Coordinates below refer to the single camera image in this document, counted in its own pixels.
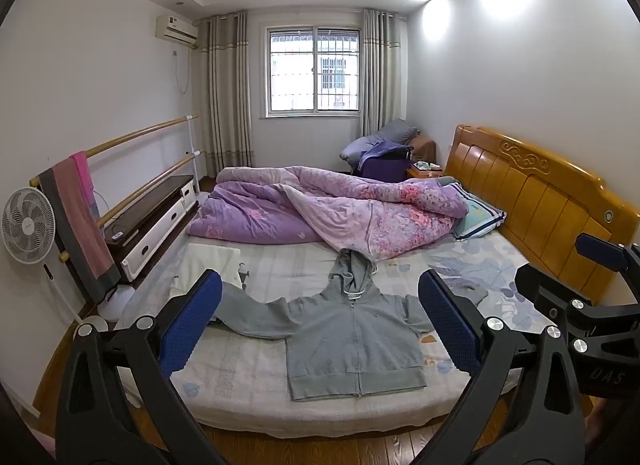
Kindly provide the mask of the grey zip hoodie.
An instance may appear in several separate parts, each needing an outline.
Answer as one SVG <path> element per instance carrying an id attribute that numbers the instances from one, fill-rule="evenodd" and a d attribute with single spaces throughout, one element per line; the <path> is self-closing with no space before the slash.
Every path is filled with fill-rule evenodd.
<path id="1" fill-rule="evenodd" d="M 214 313 L 233 332 L 284 341 L 295 401 L 403 393 L 425 387 L 420 337 L 434 326 L 413 295 L 385 295 L 375 265 L 343 249 L 313 296 L 261 303 L 227 284 Z"/>

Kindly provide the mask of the wooden headboard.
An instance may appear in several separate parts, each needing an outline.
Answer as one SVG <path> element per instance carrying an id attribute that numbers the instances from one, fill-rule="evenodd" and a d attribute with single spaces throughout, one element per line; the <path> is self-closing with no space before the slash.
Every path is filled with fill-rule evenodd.
<path id="1" fill-rule="evenodd" d="M 506 212 L 500 233 L 534 266 L 600 303 L 614 273 L 578 255 L 582 232 L 628 245 L 639 209 L 593 172 L 542 147 L 485 127 L 460 125 L 445 173 Z"/>

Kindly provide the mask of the white folded sweater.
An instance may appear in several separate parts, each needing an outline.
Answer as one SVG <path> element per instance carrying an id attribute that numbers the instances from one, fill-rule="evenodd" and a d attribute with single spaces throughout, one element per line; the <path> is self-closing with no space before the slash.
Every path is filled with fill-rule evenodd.
<path id="1" fill-rule="evenodd" d="M 186 295 L 205 270 L 217 272 L 221 281 L 242 287 L 241 251 L 238 248 L 189 243 L 179 261 L 169 298 Z"/>

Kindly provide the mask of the striped blue pillow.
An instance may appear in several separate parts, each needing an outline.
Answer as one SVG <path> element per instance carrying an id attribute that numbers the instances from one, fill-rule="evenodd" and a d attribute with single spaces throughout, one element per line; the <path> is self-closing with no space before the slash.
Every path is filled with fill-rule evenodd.
<path id="1" fill-rule="evenodd" d="M 444 188 L 450 194 L 457 194 L 469 208 L 466 216 L 460 219 L 452 229 L 452 235 L 458 241 L 484 237 L 506 221 L 508 214 L 504 210 L 490 205 L 484 199 L 466 191 L 458 181 L 452 180 L 445 184 Z"/>

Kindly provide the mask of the white dark-top tv cabinet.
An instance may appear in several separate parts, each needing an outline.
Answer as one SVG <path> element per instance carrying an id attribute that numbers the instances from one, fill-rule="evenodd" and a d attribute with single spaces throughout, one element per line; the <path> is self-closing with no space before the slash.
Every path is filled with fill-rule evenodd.
<path id="1" fill-rule="evenodd" d="M 176 226 L 196 205 L 192 176 L 172 176 L 140 197 L 105 229 L 107 248 L 129 283 L 136 281 Z"/>

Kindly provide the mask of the purple floral quilt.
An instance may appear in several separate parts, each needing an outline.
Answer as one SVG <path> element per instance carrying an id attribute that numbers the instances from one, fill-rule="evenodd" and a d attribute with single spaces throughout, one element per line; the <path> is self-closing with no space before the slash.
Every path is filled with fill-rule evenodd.
<path id="1" fill-rule="evenodd" d="M 188 232 L 245 244 L 323 242 L 381 261 L 446 237 L 468 212 L 435 179 L 385 183 L 304 166 L 231 167 L 218 173 Z"/>

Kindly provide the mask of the lower wooden ballet bar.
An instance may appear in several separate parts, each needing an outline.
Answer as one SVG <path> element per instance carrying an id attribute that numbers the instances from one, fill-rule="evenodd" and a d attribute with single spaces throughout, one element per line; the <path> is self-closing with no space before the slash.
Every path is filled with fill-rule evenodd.
<path id="1" fill-rule="evenodd" d="M 111 221 L 116 216 L 119 216 L 131 204 L 133 204 L 134 202 L 137 202 L 137 200 L 140 197 L 142 197 L 145 194 L 148 194 L 153 190 L 153 188 L 156 188 L 157 185 L 165 181 L 171 175 L 171 173 L 174 173 L 179 168 L 186 165 L 188 162 L 194 162 L 194 160 L 197 159 L 198 156 L 201 156 L 204 153 L 205 153 L 204 150 L 196 150 L 186 155 L 186 157 L 183 157 L 183 159 L 180 159 L 179 162 L 176 162 L 171 167 L 165 169 L 163 172 L 158 174 L 152 180 L 150 180 L 149 182 L 146 182 L 144 185 L 140 186 L 140 188 L 137 188 L 136 191 L 133 191 L 128 196 L 123 198 L 114 207 L 110 208 L 103 216 L 99 217 L 99 219 L 96 220 L 96 225 L 99 228 L 102 228 L 102 226 L 106 225 L 107 222 Z"/>

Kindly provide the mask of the wooden nightstand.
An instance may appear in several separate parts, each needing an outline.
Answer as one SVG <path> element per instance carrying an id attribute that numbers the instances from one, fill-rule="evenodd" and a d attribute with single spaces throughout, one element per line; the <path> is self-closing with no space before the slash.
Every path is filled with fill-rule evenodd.
<path id="1" fill-rule="evenodd" d="M 427 179 L 442 177 L 442 167 L 432 162 L 413 162 L 407 169 L 409 178 Z"/>

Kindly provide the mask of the dark purple blanket pile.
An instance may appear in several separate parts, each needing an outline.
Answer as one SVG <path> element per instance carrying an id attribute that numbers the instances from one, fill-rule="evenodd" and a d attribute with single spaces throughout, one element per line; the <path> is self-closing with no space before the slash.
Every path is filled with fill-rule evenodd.
<path id="1" fill-rule="evenodd" d="M 411 166 L 411 153 L 412 147 L 408 144 L 382 141 L 361 155 L 357 174 L 385 183 L 404 181 Z"/>

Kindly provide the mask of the pink grey hanging towel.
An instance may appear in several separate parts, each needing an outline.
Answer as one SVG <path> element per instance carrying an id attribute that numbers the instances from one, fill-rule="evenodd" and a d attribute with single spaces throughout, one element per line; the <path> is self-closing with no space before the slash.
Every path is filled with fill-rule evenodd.
<path id="1" fill-rule="evenodd" d="M 67 157 L 38 176 L 39 186 L 53 208 L 56 235 L 89 300 L 98 305 L 120 279 L 103 233 L 96 224 L 76 159 Z"/>

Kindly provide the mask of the grey pillow on chair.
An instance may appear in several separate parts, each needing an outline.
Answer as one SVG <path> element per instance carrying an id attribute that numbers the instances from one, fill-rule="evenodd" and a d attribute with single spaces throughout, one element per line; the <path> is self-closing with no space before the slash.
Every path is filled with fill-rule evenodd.
<path id="1" fill-rule="evenodd" d="M 359 164 L 364 153 L 371 150 L 382 142 L 392 142 L 406 144 L 419 134 L 420 130 L 400 118 L 395 118 L 386 124 L 382 129 L 369 136 L 360 136 L 350 142 L 341 151 L 340 159 L 347 162 L 349 166 L 355 167 Z"/>

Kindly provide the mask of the right grey curtain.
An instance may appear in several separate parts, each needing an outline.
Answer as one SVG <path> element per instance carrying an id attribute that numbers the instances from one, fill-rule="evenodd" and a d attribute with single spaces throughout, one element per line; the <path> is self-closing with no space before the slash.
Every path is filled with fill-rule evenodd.
<path id="1" fill-rule="evenodd" d="M 366 136 L 406 117 L 407 42 L 407 23 L 399 14 L 363 10 L 359 112 Z"/>

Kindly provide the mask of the grey curtain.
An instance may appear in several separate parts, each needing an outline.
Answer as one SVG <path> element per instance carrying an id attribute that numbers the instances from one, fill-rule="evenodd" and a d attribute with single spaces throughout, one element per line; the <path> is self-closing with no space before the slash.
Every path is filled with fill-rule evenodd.
<path id="1" fill-rule="evenodd" d="M 366 136 L 406 117 L 407 42 L 407 23 L 399 14 L 363 10 L 359 112 Z"/>
<path id="2" fill-rule="evenodd" d="M 254 165 L 247 13 L 214 15 L 200 25 L 200 109 L 210 177 Z"/>

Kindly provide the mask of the left grey curtain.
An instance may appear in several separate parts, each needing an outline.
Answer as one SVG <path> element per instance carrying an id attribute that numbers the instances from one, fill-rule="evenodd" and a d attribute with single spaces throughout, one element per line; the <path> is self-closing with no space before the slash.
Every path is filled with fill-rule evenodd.
<path id="1" fill-rule="evenodd" d="M 214 15 L 200 25 L 200 109 L 210 177 L 254 165 L 247 13 Z"/>

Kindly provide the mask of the white wall air conditioner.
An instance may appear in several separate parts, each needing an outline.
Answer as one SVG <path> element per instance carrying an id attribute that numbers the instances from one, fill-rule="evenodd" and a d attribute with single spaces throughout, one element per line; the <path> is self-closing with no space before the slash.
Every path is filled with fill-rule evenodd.
<path id="1" fill-rule="evenodd" d="M 180 43 L 191 49 L 198 46 L 198 29 L 192 23 L 173 15 L 160 15 L 156 18 L 155 37 Z"/>

